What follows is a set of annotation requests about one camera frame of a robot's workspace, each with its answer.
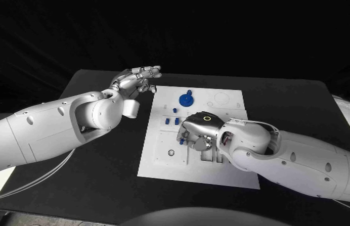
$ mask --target robotic hand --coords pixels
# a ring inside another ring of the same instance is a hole
[[[350,152],[270,124],[274,131],[269,132],[258,123],[267,124],[235,118],[225,123],[212,113],[198,112],[182,123],[178,141],[197,151],[215,145],[240,170],[297,192],[350,201]]]
[[[0,120],[0,171],[47,160],[84,145],[114,129],[123,115],[136,118],[145,91],[158,92],[149,78],[161,66],[125,70],[110,88],[42,103]]]

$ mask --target black table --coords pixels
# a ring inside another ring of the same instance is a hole
[[[63,98],[109,88],[119,72],[77,72]],[[325,83],[310,80],[165,74],[156,85],[240,89],[248,118],[313,136],[350,150],[349,124]],[[38,186],[0,199],[0,210],[123,223],[162,209],[204,206],[250,212],[293,225],[348,222],[350,209],[333,200],[295,192],[260,176],[261,190],[138,177],[153,93],[138,97],[138,119],[80,147],[58,173]],[[19,166],[4,192],[41,177],[60,157]]]

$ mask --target white pegboard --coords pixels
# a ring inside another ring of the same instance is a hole
[[[195,102],[191,107],[184,107],[179,98],[188,90],[192,90]],[[243,91],[158,86],[139,176],[260,189],[257,173],[237,169],[225,156],[218,154],[215,146],[212,151],[201,153],[176,141],[184,120],[201,111],[217,114],[224,121],[231,117],[248,119]]]

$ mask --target blue object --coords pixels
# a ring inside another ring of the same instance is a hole
[[[192,97],[192,91],[191,90],[188,90],[188,94],[181,96],[179,102],[181,102],[181,105],[185,106],[185,107],[192,106],[194,97]]]

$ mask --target white robotic arm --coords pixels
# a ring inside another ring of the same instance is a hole
[[[224,123],[217,115],[199,112],[184,122],[178,140],[198,151],[217,144],[238,169],[257,172],[297,192],[350,201],[350,152],[271,127],[269,132],[257,122],[234,118]],[[191,133],[199,136],[198,141],[188,141]]]
[[[57,157],[106,135],[123,115],[138,117],[139,92],[156,92],[148,78],[161,66],[126,70],[103,92],[32,106],[0,120],[0,171]]]

